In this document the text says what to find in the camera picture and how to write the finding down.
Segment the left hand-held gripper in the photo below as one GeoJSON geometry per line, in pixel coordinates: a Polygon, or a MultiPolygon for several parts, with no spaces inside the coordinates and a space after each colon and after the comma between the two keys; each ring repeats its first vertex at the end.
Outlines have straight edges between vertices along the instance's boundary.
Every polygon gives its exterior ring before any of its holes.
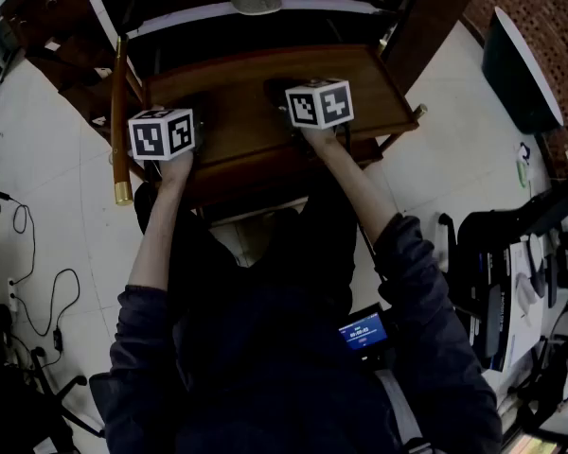
{"type": "Polygon", "coordinates": [[[128,120],[135,160],[170,161],[203,143],[204,121],[197,113],[209,110],[209,93],[185,97],[184,109],[154,109],[128,120]]]}

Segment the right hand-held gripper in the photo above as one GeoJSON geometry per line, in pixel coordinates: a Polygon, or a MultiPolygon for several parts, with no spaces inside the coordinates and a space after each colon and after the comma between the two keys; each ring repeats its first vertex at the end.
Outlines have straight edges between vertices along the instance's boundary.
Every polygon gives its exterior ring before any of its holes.
{"type": "Polygon", "coordinates": [[[267,79],[269,103],[287,111],[295,128],[326,130],[354,119],[350,84],[344,79],[267,79]]]}

